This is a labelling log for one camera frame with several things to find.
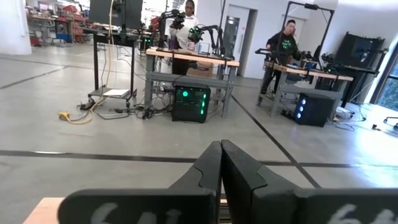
yellow extension cord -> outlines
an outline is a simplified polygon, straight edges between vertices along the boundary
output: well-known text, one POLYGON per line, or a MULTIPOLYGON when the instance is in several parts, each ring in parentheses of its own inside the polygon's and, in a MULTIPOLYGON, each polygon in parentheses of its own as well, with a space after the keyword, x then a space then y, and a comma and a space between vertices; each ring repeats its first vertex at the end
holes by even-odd
MULTIPOLYGON (((108 74, 106 76, 106 83, 105 87, 108 87, 108 82, 109 82, 109 75, 111 74, 111 62, 112 62, 112 54, 111 54, 111 44, 112 44, 112 50, 114 51, 114 42, 113 42, 113 32, 112 32, 112 5, 113 1, 111 1, 111 7, 109 9, 109 32, 108 35, 111 37, 110 40, 108 41, 108 56, 109 56, 109 65, 108 65, 108 74)), ((60 117, 65 118, 70 124, 88 124, 91 120, 93 120, 93 111, 97 107, 98 103, 104 98, 104 92, 102 92, 102 95, 98 99, 98 101, 90 108, 88 111, 88 119, 85 119, 84 121, 71 121, 69 118, 69 112, 60 112, 58 115, 60 117)))

cardboard box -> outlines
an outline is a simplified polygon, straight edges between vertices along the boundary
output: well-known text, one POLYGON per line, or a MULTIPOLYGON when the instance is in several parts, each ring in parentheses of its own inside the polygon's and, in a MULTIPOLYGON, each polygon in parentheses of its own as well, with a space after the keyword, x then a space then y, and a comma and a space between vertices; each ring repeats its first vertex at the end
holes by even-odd
POLYGON ((187 74, 211 78, 213 76, 213 63, 197 62, 197 68, 189 68, 187 74))

concrete floor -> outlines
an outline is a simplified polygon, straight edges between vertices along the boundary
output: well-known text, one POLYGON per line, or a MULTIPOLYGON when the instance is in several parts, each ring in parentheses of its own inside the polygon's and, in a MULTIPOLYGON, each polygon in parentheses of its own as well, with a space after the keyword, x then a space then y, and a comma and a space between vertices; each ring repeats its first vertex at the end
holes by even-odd
MULTIPOLYGON (((81 126, 60 121, 59 111, 81 115, 76 105, 85 103, 94 89, 92 55, 90 45, 0 55, 1 223, 22 223, 42 197, 65 197, 79 189, 166 188, 220 139, 231 140, 301 187, 398 187, 396 133, 389 125, 382 125, 383 131, 370 130, 384 114, 394 112, 364 106, 361 112, 368 120, 356 123, 354 131, 299 126, 280 115, 270 118, 269 102, 256 106, 259 80, 239 78, 229 118, 218 113, 205 124, 173 123, 169 114, 147 121, 94 116, 81 126), (82 159, 33 157, 31 151, 69 152, 82 159)), ((99 57, 102 68, 103 52, 99 57)), ((137 60, 145 64, 144 58, 137 60)), ((127 88, 129 69, 114 59, 109 85, 127 88)), ((144 71, 138 62, 136 73, 140 102, 144 71)), ((123 101, 108 100, 99 111, 123 107, 123 101)), ((349 107, 358 112, 358 107, 349 107)))

man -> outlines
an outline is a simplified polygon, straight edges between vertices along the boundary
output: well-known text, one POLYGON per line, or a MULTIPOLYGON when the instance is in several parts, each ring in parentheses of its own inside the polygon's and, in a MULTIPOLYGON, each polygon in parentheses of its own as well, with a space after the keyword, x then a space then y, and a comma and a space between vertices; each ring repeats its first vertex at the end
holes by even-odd
MULTIPOLYGON (((279 45, 279 56, 278 60, 279 62, 284 65, 288 62, 288 59, 290 56, 293 56, 294 58, 297 57, 297 44, 296 41, 293 37, 294 31, 295 31, 295 26, 296 26, 296 21, 293 19, 287 21, 285 29, 282 31, 282 38, 280 40, 280 45, 279 45)), ((276 47, 278 46, 279 43, 279 36, 280 32, 276 33, 273 35, 268 41, 266 48, 267 50, 272 50, 275 51, 277 50, 276 47)), ((280 71, 274 70, 274 76, 276 76, 276 81, 275 81, 275 86, 274 86, 274 93, 276 93, 278 89, 278 84, 279 84, 279 79, 280 79, 280 71)), ((267 88, 272 81, 272 78, 268 78, 267 80, 264 80, 264 83, 262 84, 261 88, 261 93, 266 94, 267 93, 267 88)))

white shirt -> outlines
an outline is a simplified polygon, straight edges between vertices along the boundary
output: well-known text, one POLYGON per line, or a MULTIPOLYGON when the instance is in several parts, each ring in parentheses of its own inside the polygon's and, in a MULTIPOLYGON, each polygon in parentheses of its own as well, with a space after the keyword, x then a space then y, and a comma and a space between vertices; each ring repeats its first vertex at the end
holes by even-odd
POLYGON ((185 16, 184 27, 182 29, 170 28, 170 34, 175 35, 178 40, 178 44, 182 49, 187 49, 189 30, 199 24, 198 18, 195 15, 185 16))

